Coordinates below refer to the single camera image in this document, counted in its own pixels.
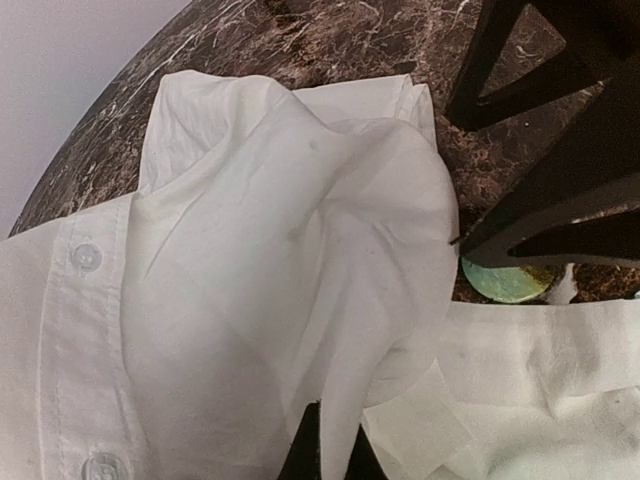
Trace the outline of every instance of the wrinkled cloth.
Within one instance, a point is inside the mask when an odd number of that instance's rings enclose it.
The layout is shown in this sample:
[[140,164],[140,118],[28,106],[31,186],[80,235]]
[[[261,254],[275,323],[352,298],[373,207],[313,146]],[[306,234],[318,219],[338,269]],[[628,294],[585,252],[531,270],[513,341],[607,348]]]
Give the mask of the wrinkled cloth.
[[453,287],[428,89],[182,72],[141,160],[136,194],[1,244],[4,476],[109,452],[136,478],[275,478],[321,399],[340,479],[363,408],[433,362]]
[[408,76],[166,76],[138,191],[0,243],[0,477],[275,479],[321,400],[324,480],[640,478],[640,302],[451,302],[457,233]]

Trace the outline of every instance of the brown marble surface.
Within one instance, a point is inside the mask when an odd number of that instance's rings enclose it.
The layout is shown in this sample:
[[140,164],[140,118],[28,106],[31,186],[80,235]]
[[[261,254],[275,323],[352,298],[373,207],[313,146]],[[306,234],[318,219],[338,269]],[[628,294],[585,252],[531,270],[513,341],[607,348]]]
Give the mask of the brown marble surface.
[[[13,233],[135,190],[147,119],[163,75],[195,69],[271,76],[289,88],[411,73],[430,85],[440,152],[462,228],[489,208],[596,95],[586,90],[477,133],[442,111],[481,0],[195,0],[125,67],[54,158]],[[523,14],[487,89],[562,48],[533,9]],[[638,270],[577,266],[577,301],[627,297]],[[459,278],[454,297],[483,301]]]

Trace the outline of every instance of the white button-up shirt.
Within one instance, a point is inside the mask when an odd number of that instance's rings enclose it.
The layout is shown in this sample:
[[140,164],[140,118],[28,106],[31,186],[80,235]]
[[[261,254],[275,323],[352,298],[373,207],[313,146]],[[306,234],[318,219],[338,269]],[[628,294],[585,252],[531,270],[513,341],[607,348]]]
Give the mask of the white button-up shirt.
[[0,476],[276,478],[321,399],[324,480],[638,478],[640,302],[452,305],[456,235],[408,77],[165,77],[138,192],[0,243]]

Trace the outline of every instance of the white fabric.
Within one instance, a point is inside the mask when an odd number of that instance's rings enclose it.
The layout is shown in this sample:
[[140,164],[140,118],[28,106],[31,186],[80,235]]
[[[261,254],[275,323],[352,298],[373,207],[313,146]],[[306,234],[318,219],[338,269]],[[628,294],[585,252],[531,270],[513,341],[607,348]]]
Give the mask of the white fabric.
[[325,480],[360,420],[391,480],[638,478],[640,302],[450,304],[431,108],[165,77],[138,193],[0,243],[0,476],[276,478],[322,399]]

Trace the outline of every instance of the white wall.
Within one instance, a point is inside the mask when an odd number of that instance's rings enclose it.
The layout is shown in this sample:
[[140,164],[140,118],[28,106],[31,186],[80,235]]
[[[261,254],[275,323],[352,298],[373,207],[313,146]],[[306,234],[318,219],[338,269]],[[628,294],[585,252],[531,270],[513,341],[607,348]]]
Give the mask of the white wall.
[[189,0],[0,0],[0,239],[84,112]]

